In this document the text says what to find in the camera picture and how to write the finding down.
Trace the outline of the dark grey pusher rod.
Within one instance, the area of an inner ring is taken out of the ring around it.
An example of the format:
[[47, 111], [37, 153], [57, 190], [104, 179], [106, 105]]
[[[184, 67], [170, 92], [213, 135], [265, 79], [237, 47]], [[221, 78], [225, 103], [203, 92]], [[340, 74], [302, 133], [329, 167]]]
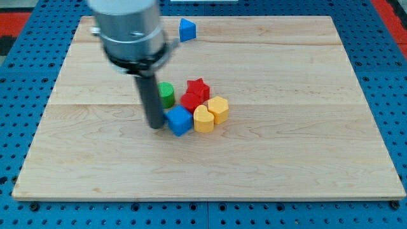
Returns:
[[165, 116], [155, 75], [136, 76], [135, 83], [141, 97], [148, 125], [153, 129], [162, 128], [165, 123]]

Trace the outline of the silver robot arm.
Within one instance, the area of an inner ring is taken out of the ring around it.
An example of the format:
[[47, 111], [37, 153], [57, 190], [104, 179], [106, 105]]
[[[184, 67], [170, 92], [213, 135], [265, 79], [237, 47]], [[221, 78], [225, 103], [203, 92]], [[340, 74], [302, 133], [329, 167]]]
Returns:
[[171, 58], [179, 39], [169, 41], [156, 0], [88, 0], [109, 61], [119, 72], [134, 77], [148, 125], [165, 123], [155, 73]]

